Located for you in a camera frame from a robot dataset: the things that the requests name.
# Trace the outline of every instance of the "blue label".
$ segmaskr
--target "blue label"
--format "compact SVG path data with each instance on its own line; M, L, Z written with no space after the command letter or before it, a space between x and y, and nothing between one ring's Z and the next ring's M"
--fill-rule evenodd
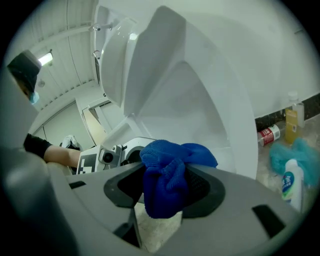
M294 184L295 176L291 171L288 171L284 174L282 178L282 193L284 196L287 195L289 189Z

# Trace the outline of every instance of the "bottle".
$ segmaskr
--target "bottle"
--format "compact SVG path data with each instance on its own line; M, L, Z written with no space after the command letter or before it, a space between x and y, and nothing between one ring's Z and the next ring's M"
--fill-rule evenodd
M305 105L299 101L296 91L290 91L288 97L291 106L285 109L285 140L292 144L302 136L305 127Z
M302 210L304 171L297 160L290 159L285 164L282 178L282 199L291 204L299 213Z
M257 133L258 144L264 147L268 143L278 140L280 136L284 133L285 128L286 128L286 123L283 121L280 121L262 131L259 131Z

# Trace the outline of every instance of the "blue cloth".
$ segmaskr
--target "blue cloth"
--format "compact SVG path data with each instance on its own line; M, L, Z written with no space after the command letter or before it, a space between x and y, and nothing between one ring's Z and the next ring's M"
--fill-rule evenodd
M315 187L320 177L320 153L308 146L302 138L296 138L291 148L274 143L269 151L272 169L279 175L284 175L286 162L296 159L303 170L304 184Z
M216 167L217 160L204 146L178 145L156 140L140 152L146 171L143 176L145 210L151 218L166 219L181 211L189 194L185 163Z

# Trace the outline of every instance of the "black slot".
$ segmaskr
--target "black slot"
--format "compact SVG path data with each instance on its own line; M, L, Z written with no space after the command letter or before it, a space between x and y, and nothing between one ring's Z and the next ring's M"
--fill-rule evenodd
M273 238L285 228L284 223L267 205L258 205L252 208L253 212L261 222L264 230L270 238Z
M140 150L135 150L133 151L130 156L128 157L128 162L129 163L137 163L141 162L141 157L140 157Z
M76 182L73 182L73 183L70 183L69 186L70 188L73 190L73 189L76 189L76 188L79 188L79 187L82 187L86 185L86 183L84 183L83 181L76 181Z
M121 179L117 184L118 188L122 192L133 199L133 201L135 202L134 204L137 203L143 192L144 173L144 169L137 170L127 177Z
M139 239L135 230L135 226L129 225L127 223L122 224L115 232L113 232L119 238L122 238L124 241L132 244L135 247L140 248Z

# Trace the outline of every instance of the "white wall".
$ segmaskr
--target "white wall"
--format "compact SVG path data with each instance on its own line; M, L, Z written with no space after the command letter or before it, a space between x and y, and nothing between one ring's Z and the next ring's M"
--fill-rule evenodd
M104 93L100 86L95 81L87 82L79 87L74 88L73 90L68 91L39 112L29 130L29 133L33 134L50 117L74 101L76 101L78 107L78 114L81 116L82 110L85 109L91 102L102 98L103 94Z
M320 92L318 54L302 27L277 0L100 0L137 22L168 6L203 32L247 89L254 116L289 105L287 93L305 100Z
M94 146L74 103L50 119L44 126L46 140L53 145L59 146L68 135L74 135L83 150Z
M33 134L34 136L37 136L43 140L46 140L46 135L45 135L45 131L44 131L44 128L41 127L36 133Z
M113 103L103 105L100 108L106 121L104 129L107 133L110 133L123 119L125 119L121 108Z

